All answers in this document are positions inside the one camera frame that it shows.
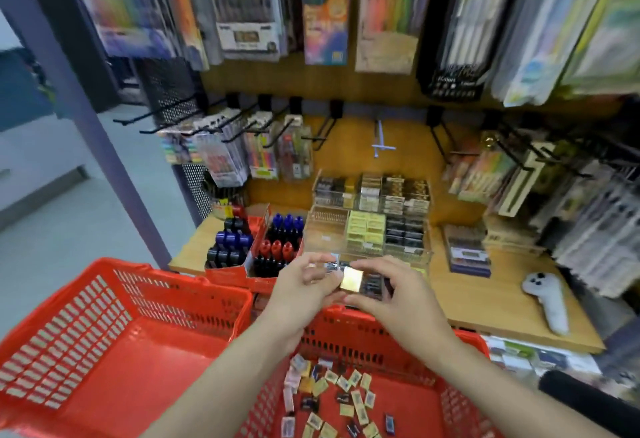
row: person's left hand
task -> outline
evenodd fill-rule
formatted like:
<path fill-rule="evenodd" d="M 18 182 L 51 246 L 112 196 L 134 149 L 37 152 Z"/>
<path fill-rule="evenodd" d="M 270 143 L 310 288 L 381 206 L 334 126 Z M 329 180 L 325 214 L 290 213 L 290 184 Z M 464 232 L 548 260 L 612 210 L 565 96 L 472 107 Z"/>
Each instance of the person's left hand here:
<path fill-rule="evenodd" d="M 330 254 L 304 253 L 278 275 L 259 320 L 275 333 L 286 353 L 296 349 L 304 328 L 316 313 L 346 296 L 343 291 L 335 291 L 342 281 L 342 272 L 327 273 L 324 268 L 325 263 L 331 262 L 335 262 L 335 256 Z"/>

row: baseboard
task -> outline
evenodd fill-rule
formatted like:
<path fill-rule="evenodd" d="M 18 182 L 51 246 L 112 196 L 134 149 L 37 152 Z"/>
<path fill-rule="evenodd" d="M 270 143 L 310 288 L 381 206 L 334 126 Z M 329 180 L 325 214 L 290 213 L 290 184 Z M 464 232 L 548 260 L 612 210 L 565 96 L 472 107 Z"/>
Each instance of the baseboard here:
<path fill-rule="evenodd" d="M 0 211 L 0 231 L 87 178 L 84 167 L 77 167 Z"/>

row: forearm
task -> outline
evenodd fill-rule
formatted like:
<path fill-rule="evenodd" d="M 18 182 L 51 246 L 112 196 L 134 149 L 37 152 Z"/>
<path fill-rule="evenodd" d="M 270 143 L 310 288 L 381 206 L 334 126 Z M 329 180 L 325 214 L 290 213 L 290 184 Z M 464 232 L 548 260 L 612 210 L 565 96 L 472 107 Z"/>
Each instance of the forearm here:
<path fill-rule="evenodd" d="M 238 337 L 142 438 L 232 437 L 260 388 L 284 358 L 273 329 L 260 320 Z"/>
<path fill-rule="evenodd" d="M 548 395 L 529 389 L 478 351 L 456 342 L 433 370 L 468 397 L 506 438 L 612 438 Z"/>

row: person's right hand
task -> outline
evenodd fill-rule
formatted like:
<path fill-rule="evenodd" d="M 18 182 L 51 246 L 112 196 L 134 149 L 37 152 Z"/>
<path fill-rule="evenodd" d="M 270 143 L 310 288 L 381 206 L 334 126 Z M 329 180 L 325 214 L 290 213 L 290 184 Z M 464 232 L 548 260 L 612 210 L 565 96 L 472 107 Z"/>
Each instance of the person's right hand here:
<path fill-rule="evenodd" d="M 448 353 L 456 351 L 460 341 L 420 272 L 393 256 L 361 259 L 350 266 L 388 277 L 394 296 L 388 302 L 379 302 L 355 294 L 345 297 L 346 304 L 372 314 L 407 352 L 433 370 Z"/>

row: human hand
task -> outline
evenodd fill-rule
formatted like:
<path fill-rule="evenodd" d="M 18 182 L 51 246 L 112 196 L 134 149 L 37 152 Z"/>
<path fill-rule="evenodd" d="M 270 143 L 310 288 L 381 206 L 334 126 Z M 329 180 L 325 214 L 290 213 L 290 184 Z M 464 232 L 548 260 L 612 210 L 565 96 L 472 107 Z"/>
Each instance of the human hand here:
<path fill-rule="evenodd" d="M 335 256 L 330 254 L 304 253 L 278 275 L 259 320 L 276 333 L 276 340 L 286 353 L 296 349 L 304 328 L 316 313 L 345 296 L 345 292 L 335 291 L 342 281 L 342 272 L 327 273 L 324 268 L 325 263 L 332 261 L 335 262 Z"/>
<path fill-rule="evenodd" d="M 361 259 L 351 266 L 388 277 L 394 296 L 388 302 L 379 302 L 349 295 L 344 302 L 372 314 L 407 352 L 437 371 L 459 340 L 423 275 L 393 256 Z"/>

